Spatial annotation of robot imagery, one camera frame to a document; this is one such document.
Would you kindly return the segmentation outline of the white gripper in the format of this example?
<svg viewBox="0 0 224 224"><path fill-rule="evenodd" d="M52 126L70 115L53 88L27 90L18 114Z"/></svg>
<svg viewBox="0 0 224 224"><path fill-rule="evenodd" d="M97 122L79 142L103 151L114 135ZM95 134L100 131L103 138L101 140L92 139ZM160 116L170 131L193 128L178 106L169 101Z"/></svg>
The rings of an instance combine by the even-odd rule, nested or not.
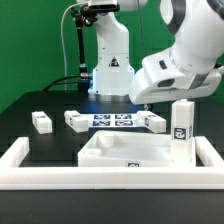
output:
<svg viewBox="0 0 224 224"><path fill-rule="evenodd" d="M206 75L187 72L164 50L143 59L131 81L129 97L135 105L206 97L214 93L221 78L221 68Z"/></svg>

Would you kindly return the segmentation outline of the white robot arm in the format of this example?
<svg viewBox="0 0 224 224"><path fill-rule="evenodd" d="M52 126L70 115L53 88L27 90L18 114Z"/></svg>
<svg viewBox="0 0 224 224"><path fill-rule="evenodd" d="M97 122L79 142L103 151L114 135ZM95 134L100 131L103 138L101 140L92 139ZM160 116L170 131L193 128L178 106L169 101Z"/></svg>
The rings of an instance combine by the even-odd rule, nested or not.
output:
<svg viewBox="0 0 224 224"><path fill-rule="evenodd" d="M104 100L129 97L134 104L199 98L214 93L224 74L224 0L156 0L161 23L151 25L141 68L129 64L128 29L118 11L148 0L77 0L85 26L96 28L98 63L89 93Z"/></svg>

